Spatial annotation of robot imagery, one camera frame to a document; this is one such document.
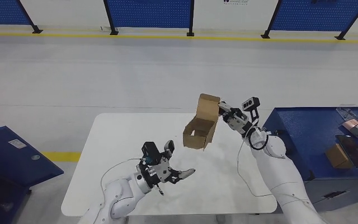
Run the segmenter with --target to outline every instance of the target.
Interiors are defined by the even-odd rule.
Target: cardboard box
[[[200,94],[196,116],[183,131],[184,146],[198,150],[205,148],[213,140],[219,119],[219,102],[220,98],[217,96]]]
[[[350,169],[353,168],[352,162],[344,152],[343,148],[336,144],[326,152],[326,156],[331,162],[332,166],[337,169]]]

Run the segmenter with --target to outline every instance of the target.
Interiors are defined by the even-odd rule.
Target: metal frame
[[[344,36],[347,34],[347,32],[349,31],[349,29],[351,28],[351,26],[354,24],[354,22],[357,20],[358,18],[358,13],[356,14],[356,16],[353,18],[353,20],[351,21],[351,23],[348,25],[348,27],[346,28],[346,30],[342,31],[339,36],[335,36],[335,38],[337,40],[345,40]]]
[[[265,31],[264,34],[261,35],[262,38],[264,38],[264,39],[269,39],[269,38],[270,38],[270,37],[269,37],[269,33],[270,33],[271,29],[272,29],[272,26],[274,25],[275,18],[276,18],[276,16],[277,16],[277,14],[279,13],[281,4],[282,4],[282,0],[279,0],[278,3],[277,3],[277,5],[276,5],[274,14],[272,15],[272,18],[271,18],[270,24],[268,25],[267,30]]]
[[[103,0],[103,3],[105,4],[108,21],[109,21],[110,26],[111,26],[111,33],[110,33],[110,35],[117,35],[117,34],[118,34],[118,31],[116,31],[116,28],[114,27],[113,20],[112,20],[112,15],[111,15],[111,12],[110,12],[110,7],[108,6],[108,1],[107,1],[107,0]]]
[[[41,33],[42,31],[44,31],[44,30],[40,30],[40,29],[38,28],[38,26],[36,26],[36,25],[34,24],[34,22],[31,20],[31,18],[30,18],[30,16],[29,16],[29,14],[27,14],[25,8],[23,7],[21,1],[20,1],[20,0],[16,0],[16,2],[17,2],[17,4],[18,4],[18,6],[20,7],[20,9],[22,10],[23,14],[26,16],[26,18],[27,18],[28,21],[30,22],[30,25],[32,26],[32,28],[33,28],[33,30],[34,30],[34,32],[32,32],[32,33],[33,33],[33,34],[39,34],[39,33]]]
[[[186,33],[186,36],[194,36],[194,33],[192,32],[192,24],[194,21],[194,4],[195,0],[190,1],[190,22],[189,22],[189,32]]]

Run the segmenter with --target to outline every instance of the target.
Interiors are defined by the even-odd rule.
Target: blue partition panel
[[[282,0],[272,30],[343,31],[358,13],[358,0]]]
[[[0,0],[0,24],[30,25],[16,0]]]
[[[107,0],[115,27],[189,28],[190,0]]]

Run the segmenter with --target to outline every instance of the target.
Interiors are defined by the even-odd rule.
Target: gray floor
[[[240,105],[357,104],[358,45],[206,40],[0,37],[0,125],[39,151],[81,152],[100,113],[194,112],[202,92]],[[60,206],[74,163],[34,187],[17,223],[76,223]],[[358,204],[323,213],[356,223]],[[214,215],[131,217],[130,223],[216,223]],[[281,214],[227,223],[286,223]]]

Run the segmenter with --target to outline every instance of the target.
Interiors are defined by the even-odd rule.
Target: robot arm
[[[232,130],[239,132],[250,146],[258,169],[266,186],[281,206],[290,224],[324,224],[305,191],[304,183],[296,166],[286,156],[284,142],[257,127],[260,105],[252,97],[243,103],[243,110],[249,111],[252,122],[239,108],[231,108],[225,102],[219,103],[219,114]]]
[[[164,152],[159,153],[154,142],[145,142],[143,157],[136,166],[137,172],[128,177],[107,184],[105,201],[93,204],[78,222],[79,224],[112,224],[134,210],[137,203],[159,183],[176,184],[195,172],[195,169],[177,171],[170,167],[169,159],[174,151],[174,143],[168,141]]]

